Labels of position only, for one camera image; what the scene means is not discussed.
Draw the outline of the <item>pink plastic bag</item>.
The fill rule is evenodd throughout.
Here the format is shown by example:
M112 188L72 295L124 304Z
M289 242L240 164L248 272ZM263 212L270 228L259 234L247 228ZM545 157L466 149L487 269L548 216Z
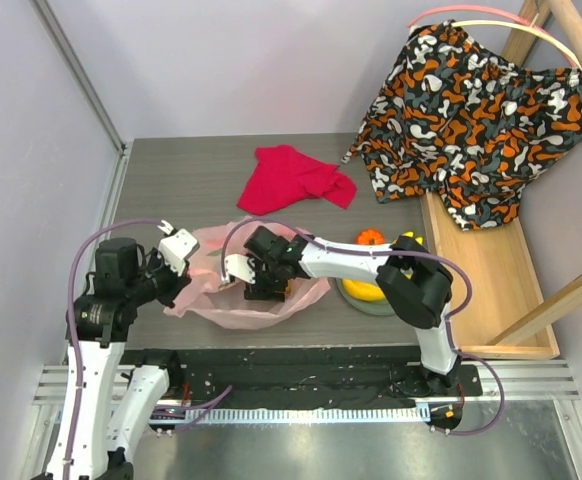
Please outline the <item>pink plastic bag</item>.
M255 330L273 326L318 302L330 290L327 279L294 279L289 283L285 299L247 300L245 283L223 285L220 277L220 254L227 234L237 225L199 228L193 231L200 247L189 259L191 282L164 313L183 317L195 313L225 329Z

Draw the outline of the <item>orange fake pumpkin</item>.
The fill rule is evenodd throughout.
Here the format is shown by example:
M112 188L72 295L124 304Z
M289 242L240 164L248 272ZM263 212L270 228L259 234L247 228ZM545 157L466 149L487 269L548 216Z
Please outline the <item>orange fake pumpkin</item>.
M382 245L386 243L381 231L373 228L362 230L355 238L358 245Z

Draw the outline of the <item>small yellow banana bunch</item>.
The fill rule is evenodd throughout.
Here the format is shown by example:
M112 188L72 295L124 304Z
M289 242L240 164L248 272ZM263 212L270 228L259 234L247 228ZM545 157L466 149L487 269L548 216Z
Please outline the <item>small yellow banana bunch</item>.
M414 240L418 245L424 245L424 237L420 235L416 235L413 231L406 231L401 234L401 237L407 237ZM411 269L402 270L405 276L410 279L412 277L413 271Z

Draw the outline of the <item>large yellow banana bunch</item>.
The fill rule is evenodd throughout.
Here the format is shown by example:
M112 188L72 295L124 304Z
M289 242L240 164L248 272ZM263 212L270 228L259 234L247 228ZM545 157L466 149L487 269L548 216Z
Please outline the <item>large yellow banana bunch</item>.
M386 299L383 291L375 284L352 279L343 279L344 291L356 300L364 302L380 302Z

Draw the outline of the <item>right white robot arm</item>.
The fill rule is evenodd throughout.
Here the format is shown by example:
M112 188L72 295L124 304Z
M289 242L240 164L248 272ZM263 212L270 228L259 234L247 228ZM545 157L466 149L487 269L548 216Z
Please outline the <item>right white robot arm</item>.
M259 282L334 278L377 286L395 315L415 329L426 389L443 395L457 385L461 359L445 326L452 275L414 238L402 235L380 245L338 243L307 234L288 240L259 226L244 247L255 259Z

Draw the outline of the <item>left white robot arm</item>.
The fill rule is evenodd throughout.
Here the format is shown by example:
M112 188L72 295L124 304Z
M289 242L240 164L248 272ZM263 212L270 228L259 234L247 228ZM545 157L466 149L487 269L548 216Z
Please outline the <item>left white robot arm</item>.
M112 405L118 366L141 306L173 306L186 287L198 241L181 229L150 251L131 238L99 244L84 292L67 313L67 391L56 445L42 479L130 479L133 457L154 407L184 385L179 356L149 349L132 369L118 407Z

